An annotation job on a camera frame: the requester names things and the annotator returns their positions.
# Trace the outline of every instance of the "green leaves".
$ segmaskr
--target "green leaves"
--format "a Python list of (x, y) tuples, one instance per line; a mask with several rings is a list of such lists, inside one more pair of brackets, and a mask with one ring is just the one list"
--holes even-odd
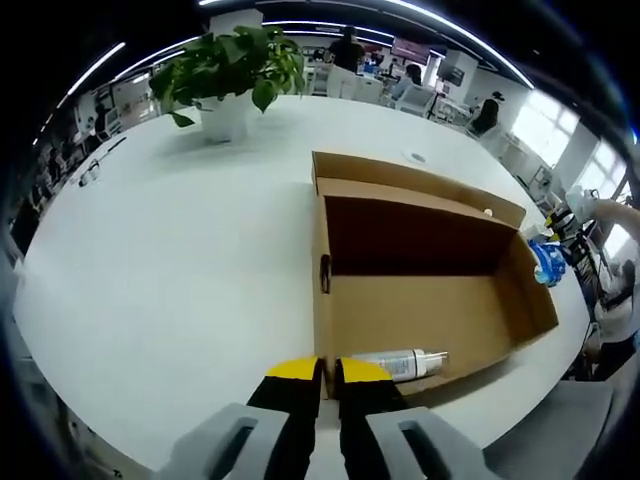
[(150, 81), (154, 96), (178, 126), (193, 124), (173, 112), (175, 102), (241, 95), (253, 89), (252, 100), (264, 113), (280, 92), (304, 89), (304, 59), (298, 45), (280, 27), (239, 26), (234, 35), (207, 33), (191, 42)]
[(169, 112), (169, 115), (173, 117), (173, 121), (176, 122), (176, 125), (178, 125), (180, 128), (188, 127), (189, 125), (194, 125), (196, 123), (189, 117), (185, 117), (184, 115), (180, 115), (176, 112)]
[(277, 92), (273, 82), (260, 78), (256, 82), (256, 86), (253, 87), (251, 100), (253, 100), (253, 104), (264, 113), (267, 107), (271, 105), (271, 102), (275, 100), (276, 94)]

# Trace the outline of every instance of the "office desk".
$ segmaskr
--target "office desk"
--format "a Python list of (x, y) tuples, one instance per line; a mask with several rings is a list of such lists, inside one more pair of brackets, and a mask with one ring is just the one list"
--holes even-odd
[[(423, 118), (297, 96), (251, 115), (234, 145), (208, 145), (198, 125), (166, 115), (128, 130), (98, 180), (62, 189), (26, 256), (14, 313), (33, 358), (89, 427), (151, 469), (185, 432), (246, 401), (270, 366), (312, 353), (312, 150), (427, 169), (524, 206), (522, 228), (543, 222), (480, 145)], [(551, 293), (557, 328), (434, 409), (481, 447), (580, 349), (588, 314), (573, 272)], [(321, 443), (337, 439), (325, 430)]]

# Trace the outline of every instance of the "white flower pot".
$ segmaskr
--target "white flower pot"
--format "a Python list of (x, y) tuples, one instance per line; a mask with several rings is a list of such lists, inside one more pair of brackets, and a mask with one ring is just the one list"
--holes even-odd
[(202, 131), (214, 143), (237, 142), (247, 135), (247, 112), (251, 108), (251, 90), (239, 97), (229, 94), (222, 101), (215, 97), (196, 102)]

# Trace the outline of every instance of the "potted plant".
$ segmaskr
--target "potted plant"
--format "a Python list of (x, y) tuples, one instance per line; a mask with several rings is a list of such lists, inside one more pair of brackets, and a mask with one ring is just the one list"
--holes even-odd
[(264, 113), (279, 93), (301, 93), (304, 88), (303, 57), (282, 29), (239, 26), (234, 32), (203, 35), (149, 82), (179, 127), (194, 121), (175, 112), (176, 102), (193, 105), (205, 134), (216, 142), (246, 134), (250, 101)]

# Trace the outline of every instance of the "open cardboard box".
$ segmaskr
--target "open cardboard box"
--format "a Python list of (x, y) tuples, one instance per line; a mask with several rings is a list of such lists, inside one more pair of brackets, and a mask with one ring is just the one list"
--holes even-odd
[(336, 357), (423, 348), (449, 352), (451, 382), (506, 358), (558, 324), (518, 227), (523, 208), (438, 175), (313, 153), (315, 351)]

